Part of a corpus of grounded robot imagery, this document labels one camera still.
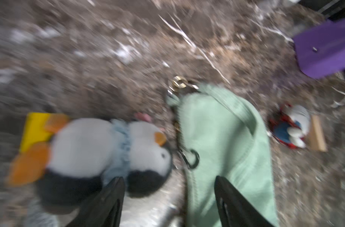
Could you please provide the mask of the green corduroy bag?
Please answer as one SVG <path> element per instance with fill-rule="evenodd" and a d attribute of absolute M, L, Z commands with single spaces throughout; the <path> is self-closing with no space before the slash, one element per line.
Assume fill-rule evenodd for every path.
<path fill-rule="evenodd" d="M 187 227 L 220 227 L 215 196 L 218 176 L 247 200 L 256 211 L 247 219 L 255 227 L 279 225 L 274 193 L 270 142 L 256 108 L 233 92 L 199 84 L 196 92 L 169 93 L 179 125 L 178 147 L 192 153 L 186 162 Z"/>

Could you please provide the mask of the penguin plush keychain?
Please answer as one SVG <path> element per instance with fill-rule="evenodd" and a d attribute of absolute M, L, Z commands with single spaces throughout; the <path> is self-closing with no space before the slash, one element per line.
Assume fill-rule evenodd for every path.
<path fill-rule="evenodd" d="M 13 187 L 35 186 L 27 227 L 59 226 L 59 215 L 72 213 L 116 177 L 124 179 L 129 196 L 146 197 L 171 173 L 167 137 L 148 118 L 72 119 L 51 113 L 44 129 L 51 138 L 19 153 L 7 177 Z"/>

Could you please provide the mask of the red white santa charm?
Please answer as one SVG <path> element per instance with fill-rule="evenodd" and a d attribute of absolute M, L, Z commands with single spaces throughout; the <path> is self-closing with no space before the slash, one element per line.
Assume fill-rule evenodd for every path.
<path fill-rule="evenodd" d="M 285 103 L 280 108 L 278 118 L 269 120 L 269 129 L 281 144 L 291 149 L 305 148 L 310 123 L 311 117 L 305 107 Z"/>

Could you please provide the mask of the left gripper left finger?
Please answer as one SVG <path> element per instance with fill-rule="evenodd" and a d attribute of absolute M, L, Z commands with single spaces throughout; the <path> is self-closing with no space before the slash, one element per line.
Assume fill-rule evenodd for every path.
<path fill-rule="evenodd" d="M 81 206 L 78 215 L 68 227 L 118 227 L 125 196 L 122 177 L 114 178 L 103 189 Z"/>

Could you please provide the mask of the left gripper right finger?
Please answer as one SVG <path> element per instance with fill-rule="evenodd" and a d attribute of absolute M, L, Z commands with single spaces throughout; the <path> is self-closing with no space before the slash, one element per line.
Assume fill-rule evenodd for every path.
<path fill-rule="evenodd" d="M 273 227 L 225 177 L 216 177 L 214 190 L 223 227 Z"/>

